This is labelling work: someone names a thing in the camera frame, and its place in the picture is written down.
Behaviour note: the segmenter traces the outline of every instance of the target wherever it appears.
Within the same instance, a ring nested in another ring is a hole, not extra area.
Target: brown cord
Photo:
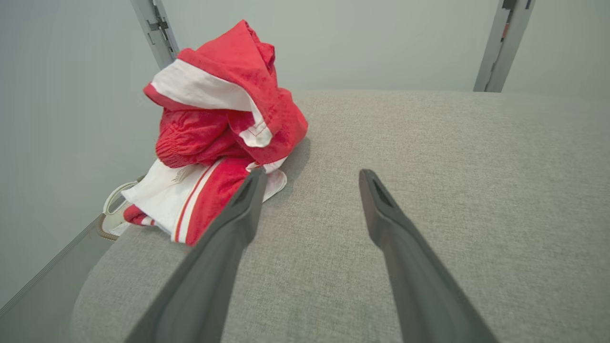
[[[102,229],[102,225],[104,224],[104,218],[106,218],[106,215],[102,214],[102,219],[98,220],[98,225],[96,226],[95,230],[98,232],[98,234],[102,238],[106,238],[106,239],[112,240],[112,241],[117,240],[118,239],[117,235],[114,235],[114,234],[111,234],[111,233],[107,233],[106,231],[104,231]]]

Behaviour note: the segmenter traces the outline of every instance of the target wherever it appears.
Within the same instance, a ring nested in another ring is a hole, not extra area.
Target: gray cushion
[[[225,342],[400,342],[357,175],[373,169],[504,342],[610,340],[608,103],[496,93],[295,94],[307,139],[263,206]],[[122,340],[186,248],[132,228],[74,308]]]

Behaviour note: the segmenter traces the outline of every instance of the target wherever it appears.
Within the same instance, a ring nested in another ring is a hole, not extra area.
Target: gray wall
[[[158,71],[129,1],[0,2],[0,306],[154,160]]]
[[[497,0],[163,0],[181,48],[246,19],[287,88],[472,91]]]
[[[610,1],[537,0],[503,92],[609,98]]]

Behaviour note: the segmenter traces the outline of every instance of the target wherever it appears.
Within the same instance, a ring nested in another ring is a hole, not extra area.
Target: white trim
[[[202,109],[232,109],[252,112],[254,124],[240,132],[247,146],[264,148],[273,134],[246,90],[227,80],[218,78],[183,60],[158,72],[151,85],[157,93],[173,101]]]
[[[142,219],[141,225],[152,225],[153,219],[151,217],[146,216]]]
[[[282,166],[282,164],[284,163],[284,161],[286,161],[287,158],[288,158],[288,156],[284,157],[283,159],[279,159],[275,162],[263,164],[263,168],[265,169],[265,174],[273,173],[275,170],[277,170],[279,167]],[[260,167],[260,165],[256,162],[252,162],[252,163],[248,164],[248,166],[246,167],[246,170],[248,171],[248,173],[250,173],[252,171],[252,169],[257,168],[257,167]]]
[[[179,228],[180,232],[178,233],[178,242],[179,243],[186,243],[187,233],[188,233],[188,224],[190,223],[190,217],[193,214],[193,209],[195,208],[195,204],[197,203],[199,194],[201,193],[201,190],[203,190],[203,187],[206,185],[207,180],[210,178],[210,175],[212,175],[214,173],[214,170],[216,169],[216,167],[223,161],[224,161],[224,159],[217,160],[208,170],[206,170],[206,172],[203,174],[203,178],[197,185],[197,188],[193,191],[193,194],[191,195],[190,199],[188,200],[188,203],[185,205],[184,215],[182,216],[182,221],[180,222],[180,228]]]

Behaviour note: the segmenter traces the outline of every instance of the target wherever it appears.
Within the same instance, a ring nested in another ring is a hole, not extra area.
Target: red and white garment
[[[286,183],[278,168],[303,139],[307,121],[279,88],[274,47],[246,21],[197,49],[185,49],[144,89],[163,106],[159,158],[123,191],[127,221],[157,225],[193,245],[252,168],[268,173],[265,200]]]

